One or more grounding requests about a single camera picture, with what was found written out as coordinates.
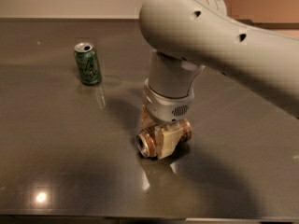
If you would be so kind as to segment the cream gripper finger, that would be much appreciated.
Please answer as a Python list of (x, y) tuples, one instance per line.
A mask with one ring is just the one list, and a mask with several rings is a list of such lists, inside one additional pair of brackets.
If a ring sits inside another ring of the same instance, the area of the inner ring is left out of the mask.
[(155, 125), (154, 120), (150, 117), (146, 107), (142, 106), (142, 113), (141, 113), (141, 128), (146, 129)]
[(183, 135), (183, 128), (175, 122), (164, 126), (156, 126), (154, 134), (156, 139), (157, 158), (161, 160), (174, 152)]

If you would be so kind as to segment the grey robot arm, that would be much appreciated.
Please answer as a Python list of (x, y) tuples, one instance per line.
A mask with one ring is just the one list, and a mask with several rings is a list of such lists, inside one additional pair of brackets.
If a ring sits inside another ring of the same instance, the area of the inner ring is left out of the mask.
[(153, 48), (136, 137), (144, 157), (163, 159), (191, 139), (186, 114), (205, 67), (299, 118), (298, 38), (229, 18), (223, 0), (146, 0), (139, 26)]

